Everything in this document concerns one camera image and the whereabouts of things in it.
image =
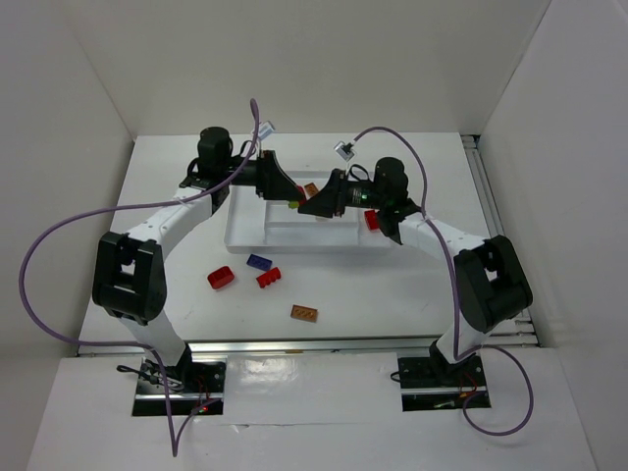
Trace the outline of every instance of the white tray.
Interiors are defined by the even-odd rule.
[[[301,186],[321,189],[330,174],[287,172]],[[369,231],[364,211],[346,208],[341,218],[298,214],[285,201],[264,201],[253,187],[233,186],[225,246],[231,253],[364,252],[390,250],[393,242],[379,231]]]

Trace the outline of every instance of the blue lego brick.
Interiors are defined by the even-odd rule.
[[[246,260],[246,265],[268,272],[273,266],[273,261],[251,253],[251,256],[248,257],[248,260]]]

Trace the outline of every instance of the white wall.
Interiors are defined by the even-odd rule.
[[[480,132],[549,0],[58,0],[135,134]]]
[[[480,146],[601,471],[628,437],[627,10],[553,0]]]
[[[58,220],[117,199],[131,137],[63,17],[47,0],[0,7],[0,456],[26,468],[59,358],[69,351],[27,318],[22,256]],[[94,246],[106,220],[44,243],[28,276],[34,307],[65,334],[79,331]]]

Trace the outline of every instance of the white floor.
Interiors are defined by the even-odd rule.
[[[225,415],[188,424],[178,458],[164,417],[131,417],[135,379],[115,367],[137,366],[138,357],[65,359],[28,470],[595,470],[555,352],[511,351],[528,370],[536,400],[528,426],[512,437],[481,435],[459,410],[401,412],[389,353],[337,362],[333,355],[292,355],[264,365],[252,357],[257,368],[242,368],[244,360],[230,368]],[[485,351],[483,359],[493,408],[470,413],[504,430],[525,414],[523,380],[503,355]],[[317,370],[326,374],[317,377]],[[317,378],[313,389],[308,379]]]

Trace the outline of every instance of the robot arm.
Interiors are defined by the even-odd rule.
[[[188,345],[177,335],[164,312],[167,287],[164,261],[200,223],[209,219],[229,195],[225,186],[185,202],[223,182],[242,163],[232,156],[233,143],[222,128],[200,135],[198,158],[193,159],[174,200],[124,234],[109,232],[98,244],[92,297],[96,304],[120,320],[143,344],[152,345],[168,375],[183,383],[193,380],[195,368]],[[301,197],[296,184],[277,163],[273,151],[260,152],[246,163],[232,184],[255,186],[267,200]],[[147,352],[149,359],[152,353]]]
[[[341,216],[347,206],[377,209],[385,236],[443,259],[441,243],[431,225],[438,229],[453,258],[462,314],[457,348],[455,323],[430,347],[434,369],[440,375],[447,375],[473,355],[464,352],[482,344],[498,323],[528,307],[532,292],[508,238],[498,235],[483,240],[424,216],[408,197],[407,186],[401,161],[385,157],[378,161],[372,181],[351,181],[346,171],[333,170],[327,184],[299,206],[298,212],[331,218]]]

